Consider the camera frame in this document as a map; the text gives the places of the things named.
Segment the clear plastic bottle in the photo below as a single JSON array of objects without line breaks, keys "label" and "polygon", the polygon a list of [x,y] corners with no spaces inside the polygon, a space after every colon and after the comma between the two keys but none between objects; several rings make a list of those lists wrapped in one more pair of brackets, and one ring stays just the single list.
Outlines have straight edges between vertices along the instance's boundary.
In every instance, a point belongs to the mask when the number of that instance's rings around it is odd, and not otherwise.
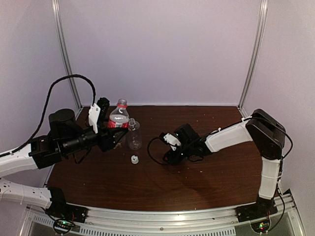
[{"label": "clear plastic bottle", "polygon": [[142,146],[142,137],[140,123],[134,118],[129,120],[129,128],[127,133],[128,147],[132,150],[138,150]]}]

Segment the red label soda bottle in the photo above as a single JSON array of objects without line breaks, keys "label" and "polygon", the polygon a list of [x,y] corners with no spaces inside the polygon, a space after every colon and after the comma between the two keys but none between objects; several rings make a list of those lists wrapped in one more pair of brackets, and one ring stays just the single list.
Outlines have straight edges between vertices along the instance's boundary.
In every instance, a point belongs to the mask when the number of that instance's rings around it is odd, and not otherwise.
[{"label": "red label soda bottle", "polygon": [[128,132],[130,117],[126,109],[127,100],[119,99],[117,107],[109,116],[108,128],[117,128],[118,130],[126,130]]}]

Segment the white bottle cap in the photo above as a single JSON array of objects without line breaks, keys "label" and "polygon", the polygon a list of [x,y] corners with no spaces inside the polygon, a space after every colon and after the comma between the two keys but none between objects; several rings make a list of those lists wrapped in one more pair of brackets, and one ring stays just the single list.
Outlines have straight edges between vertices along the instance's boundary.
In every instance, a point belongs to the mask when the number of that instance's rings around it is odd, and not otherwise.
[{"label": "white bottle cap", "polygon": [[138,164],[139,163],[139,157],[137,155],[133,155],[131,158],[132,164]]}]

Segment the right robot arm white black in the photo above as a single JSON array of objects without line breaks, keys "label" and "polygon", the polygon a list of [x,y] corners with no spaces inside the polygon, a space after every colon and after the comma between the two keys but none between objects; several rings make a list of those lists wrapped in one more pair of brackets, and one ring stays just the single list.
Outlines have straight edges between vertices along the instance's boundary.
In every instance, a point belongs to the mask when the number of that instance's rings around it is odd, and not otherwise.
[{"label": "right robot arm white black", "polygon": [[240,122],[202,137],[186,123],[174,134],[161,133],[159,138],[171,148],[162,158],[169,165],[177,165],[185,158],[204,158],[228,147],[253,142],[262,158],[262,171],[257,203],[252,206],[252,212],[262,217],[271,209],[271,201],[282,175],[286,131],[264,110],[256,109]]}]

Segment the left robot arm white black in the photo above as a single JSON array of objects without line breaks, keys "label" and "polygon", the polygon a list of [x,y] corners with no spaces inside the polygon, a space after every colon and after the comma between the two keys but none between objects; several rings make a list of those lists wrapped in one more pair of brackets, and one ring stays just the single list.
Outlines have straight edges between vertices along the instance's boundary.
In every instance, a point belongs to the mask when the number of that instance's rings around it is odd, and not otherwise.
[{"label": "left robot arm white black", "polygon": [[59,218],[67,218],[71,213],[63,191],[59,188],[34,188],[9,183],[3,178],[24,170],[44,169],[77,152],[98,146],[102,152],[113,149],[119,138],[125,135],[127,128],[107,128],[102,112],[91,111],[92,125],[80,127],[75,120],[74,111],[61,109],[49,115],[50,131],[47,135],[31,139],[21,149],[10,150],[0,155],[0,198],[1,200],[20,202],[53,211]]}]

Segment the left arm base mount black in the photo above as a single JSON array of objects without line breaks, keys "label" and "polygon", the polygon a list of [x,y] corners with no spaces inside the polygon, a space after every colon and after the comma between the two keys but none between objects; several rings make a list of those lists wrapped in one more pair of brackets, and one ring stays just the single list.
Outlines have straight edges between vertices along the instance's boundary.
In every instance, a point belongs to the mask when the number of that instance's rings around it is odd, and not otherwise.
[{"label": "left arm base mount black", "polygon": [[52,203],[45,212],[55,218],[66,219],[71,222],[85,223],[88,209],[71,204]]}]

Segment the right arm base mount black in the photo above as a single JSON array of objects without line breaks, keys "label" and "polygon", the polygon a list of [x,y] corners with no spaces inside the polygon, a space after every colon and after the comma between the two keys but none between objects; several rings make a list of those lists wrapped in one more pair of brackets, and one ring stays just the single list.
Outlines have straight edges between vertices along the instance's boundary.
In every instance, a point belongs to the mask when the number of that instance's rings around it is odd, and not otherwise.
[{"label": "right arm base mount black", "polygon": [[278,213],[278,209],[274,203],[270,206],[253,203],[236,207],[238,222],[246,222],[260,218],[267,218],[268,216],[275,213]]}]

